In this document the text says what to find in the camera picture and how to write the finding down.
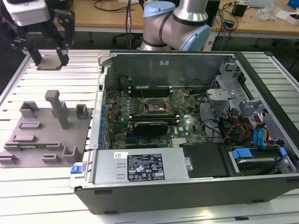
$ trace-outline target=floor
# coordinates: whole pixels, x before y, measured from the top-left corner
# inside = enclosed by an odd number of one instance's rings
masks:
[[[72,49],[127,49],[126,37],[117,38],[117,43],[112,43],[113,33],[94,33],[94,42],[89,41],[88,33],[76,32],[75,42]],[[33,36],[39,49],[54,49],[54,43],[44,39],[42,35]],[[273,39],[261,39],[257,46],[252,46],[254,39],[232,37],[224,46],[226,51],[270,51],[287,68],[293,64],[299,56],[299,48],[294,46],[296,40],[277,40],[273,46]],[[141,45],[142,39],[136,40],[133,48]],[[213,46],[212,50],[220,50],[222,39]],[[18,69],[24,58],[21,52],[12,52],[10,48],[0,45],[0,93],[5,89],[7,83]],[[299,61],[293,66],[291,74],[299,80]]]

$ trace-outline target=sticker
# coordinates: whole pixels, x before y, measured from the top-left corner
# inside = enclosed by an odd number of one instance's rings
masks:
[[[127,156],[128,156],[128,152],[120,152],[120,153],[114,152],[115,159],[126,159]]]
[[[169,61],[160,61],[160,65],[169,65]]]
[[[162,154],[127,155],[128,180],[165,180]]]

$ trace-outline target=slotted aluminum surface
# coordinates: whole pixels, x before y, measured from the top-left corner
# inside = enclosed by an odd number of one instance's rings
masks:
[[[274,98],[299,129],[299,86],[279,61],[263,52],[243,52]],[[245,82],[254,99],[259,99],[249,81]]]
[[[54,51],[43,53],[55,54]],[[1,143],[10,137],[21,116],[18,110],[22,100],[40,100],[37,101],[39,107],[50,107],[42,98],[49,89],[58,89],[68,107],[74,107],[77,103],[93,107],[95,97],[92,98],[92,95],[97,90],[98,81],[98,51],[73,50],[69,55],[70,64],[55,72],[37,71],[30,63],[31,59],[25,59],[16,73],[16,79],[10,83],[11,88],[0,97],[0,103],[3,102],[0,106]],[[75,80],[79,80],[76,83],[81,85],[73,85]],[[69,188],[69,178],[70,168],[0,169],[0,223],[231,224],[240,223],[241,221],[235,220],[235,217],[240,216],[249,218],[244,221],[247,224],[286,224],[297,223],[299,220],[299,190],[268,203],[96,216],[88,211]]]

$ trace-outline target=blue drive latch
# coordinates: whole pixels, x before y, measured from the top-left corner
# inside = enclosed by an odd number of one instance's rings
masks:
[[[234,151],[232,151],[232,154],[234,156],[234,159],[253,157],[249,148],[236,148]]]

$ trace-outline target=green circuit board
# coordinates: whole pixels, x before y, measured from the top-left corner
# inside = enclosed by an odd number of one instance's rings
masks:
[[[177,147],[173,145],[173,139],[189,143],[207,141],[206,132],[198,119],[196,98],[197,95],[185,94],[185,89],[173,90],[168,97],[154,98],[133,98],[124,91],[108,90],[106,104],[109,108],[110,148]],[[169,121],[165,135],[135,135],[134,123],[157,122],[163,115],[171,117],[162,119]],[[132,116],[141,118],[134,121]]]

